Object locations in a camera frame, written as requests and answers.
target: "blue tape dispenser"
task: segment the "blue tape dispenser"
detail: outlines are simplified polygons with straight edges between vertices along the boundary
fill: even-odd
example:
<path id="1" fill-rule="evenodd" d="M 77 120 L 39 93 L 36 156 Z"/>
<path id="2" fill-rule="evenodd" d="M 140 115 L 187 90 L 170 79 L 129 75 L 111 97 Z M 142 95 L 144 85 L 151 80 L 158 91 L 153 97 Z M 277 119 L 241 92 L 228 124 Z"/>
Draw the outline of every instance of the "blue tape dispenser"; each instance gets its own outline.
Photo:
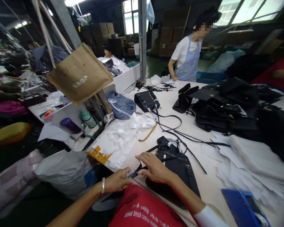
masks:
<path id="1" fill-rule="evenodd" d="M 233 189 L 221 191 L 239 227 L 271 227 L 251 192 Z"/>

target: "hand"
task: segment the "hand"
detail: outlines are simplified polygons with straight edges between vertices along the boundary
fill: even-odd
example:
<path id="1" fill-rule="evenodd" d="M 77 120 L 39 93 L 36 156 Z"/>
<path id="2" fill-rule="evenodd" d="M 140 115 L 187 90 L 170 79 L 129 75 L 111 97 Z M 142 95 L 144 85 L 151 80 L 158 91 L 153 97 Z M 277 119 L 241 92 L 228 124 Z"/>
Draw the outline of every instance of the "hand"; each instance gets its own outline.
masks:
<path id="1" fill-rule="evenodd" d="M 174 177 L 174 173 L 166 168 L 154 154 L 143 152 L 136 158 L 148 167 L 148 170 L 140 170 L 138 175 L 147 176 L 153 182 L 165 184 L 168 184 Z"/>
<path id="2" fill-rule="evenodd" d="M 178 77 L 176 77 L 176 76 L 173 76 L 173 77 L 171 77 L 171 78 L 173 79 L 173 81 L 179 80 Z"/>
<path id="3" fill-rule="evenodd" d="M 131 169 L 129 167 L 120 169 L 113 175 L 106 178 L 104 184 L 104 193 L 113 193 L 116 191 L 120 192 L 127 188 L 129 184 L 132 184 L 133 180 L 131 178 L 123 179 L 130 171 Z"/>

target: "burlap tote bag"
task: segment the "burlap tote bag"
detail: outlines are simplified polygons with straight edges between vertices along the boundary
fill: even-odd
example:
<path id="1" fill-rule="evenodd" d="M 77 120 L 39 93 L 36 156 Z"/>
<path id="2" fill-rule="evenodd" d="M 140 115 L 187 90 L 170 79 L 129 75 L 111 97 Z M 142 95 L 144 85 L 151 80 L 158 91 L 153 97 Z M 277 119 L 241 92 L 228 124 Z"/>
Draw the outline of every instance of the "burlap tote bag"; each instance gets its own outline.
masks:
<path id="1" fill-rule="evenodd" d="M 45 77 L 78 106 L 112 82 L 113 77 L 85 44 L 82 44 L 74 52 L 71 52 L 70 46 L 58 30 L 48 11 L 44 10 L 45 6 L 43 3 L 38 2 L 38 0 L 32 0 L 32 2 L 36 9 L 54 68 L 54 70 Z M 62 40 L 64 48 L 70 54 L 57 65 L 55 65 L 53 59 L 50 48 L 50 44 L 52 43 L 42 20 L 39 7 L 43 9 L 44 13 L 53 24 Z"/>

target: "face mask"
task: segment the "face mask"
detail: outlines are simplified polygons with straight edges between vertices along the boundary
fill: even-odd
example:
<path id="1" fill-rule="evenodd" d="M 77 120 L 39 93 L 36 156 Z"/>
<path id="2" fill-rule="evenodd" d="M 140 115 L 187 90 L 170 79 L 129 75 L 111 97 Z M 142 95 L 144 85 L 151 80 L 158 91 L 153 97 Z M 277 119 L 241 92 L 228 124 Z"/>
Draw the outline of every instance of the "face mask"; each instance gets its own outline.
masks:
<path id="1" fill-rule="evenodd" d="M 154 14 L 154 9 L 152 8 L 151 1 L 149 1 L 149 4 L 147 6 L 147 15 L 146 15 L 147 20 L 151 23 L 151 29 L 155 23 L 155 14 Z"/>

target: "green water bottle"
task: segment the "green water bottle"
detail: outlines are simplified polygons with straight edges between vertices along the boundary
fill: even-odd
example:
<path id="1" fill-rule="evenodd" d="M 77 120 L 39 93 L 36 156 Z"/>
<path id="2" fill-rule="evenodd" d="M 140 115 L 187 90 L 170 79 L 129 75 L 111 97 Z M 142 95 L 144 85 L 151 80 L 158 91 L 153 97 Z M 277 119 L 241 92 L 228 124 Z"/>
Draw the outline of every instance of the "green water bottle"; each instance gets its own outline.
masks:
<path id="1" fill-rule="evenodd" d="M 92 116 L 90 115 L 90 113 L 88 111 L 86 111 L 86 112 L 81 111 L 80 118 L 84 121 L 84 123 L 89 128 L 93 128 L 97 125 L 97 123 L 95 122 L 95 120 L 92 118 Z"/>

